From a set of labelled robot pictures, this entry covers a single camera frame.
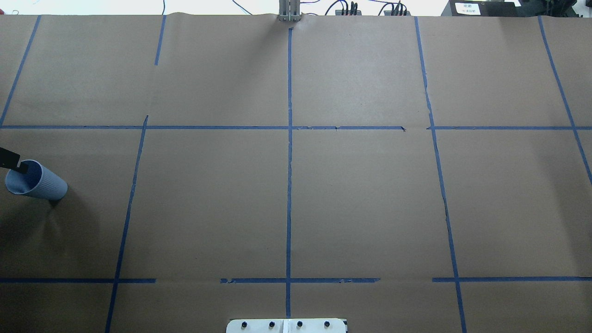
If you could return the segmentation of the black box with label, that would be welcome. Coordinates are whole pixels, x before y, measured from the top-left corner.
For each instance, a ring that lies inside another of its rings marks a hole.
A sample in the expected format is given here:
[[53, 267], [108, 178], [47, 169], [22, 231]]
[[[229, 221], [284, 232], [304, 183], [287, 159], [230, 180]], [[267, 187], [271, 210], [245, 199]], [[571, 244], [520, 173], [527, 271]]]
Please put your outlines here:
[[449, 0], [442, 17], [524, 17], [521, 7], [503, 0]]

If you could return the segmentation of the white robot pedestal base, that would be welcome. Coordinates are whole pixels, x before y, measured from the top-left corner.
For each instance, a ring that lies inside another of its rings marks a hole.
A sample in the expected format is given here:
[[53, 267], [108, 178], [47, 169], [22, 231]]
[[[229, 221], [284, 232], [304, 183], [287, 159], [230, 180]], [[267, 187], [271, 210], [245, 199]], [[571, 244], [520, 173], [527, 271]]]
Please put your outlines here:
[[227, 333], [347, 333], [340, 318], [273, 318], [230, 320]]

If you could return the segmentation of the aluminium frame post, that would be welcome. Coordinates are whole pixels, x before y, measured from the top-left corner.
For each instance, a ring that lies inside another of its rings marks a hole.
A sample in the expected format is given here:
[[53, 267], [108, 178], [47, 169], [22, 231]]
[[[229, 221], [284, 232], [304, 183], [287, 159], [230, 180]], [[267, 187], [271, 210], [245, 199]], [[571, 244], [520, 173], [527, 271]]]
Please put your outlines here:
[[302, 19], [300, 0], [279, 0], [277, 18], [281, 22], [298, 22]]

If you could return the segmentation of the blue ribbed plastic cup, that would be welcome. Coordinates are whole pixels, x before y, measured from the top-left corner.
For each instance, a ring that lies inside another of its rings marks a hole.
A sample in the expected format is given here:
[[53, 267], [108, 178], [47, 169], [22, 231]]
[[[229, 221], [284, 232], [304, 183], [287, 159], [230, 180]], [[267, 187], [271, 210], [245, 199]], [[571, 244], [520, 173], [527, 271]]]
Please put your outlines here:
[[15, 195], [59, 201], [66, 195], [68, 184], [36, 160], [24, 160], [27, 172], [10, 170], [5, 179], [6, 189]]

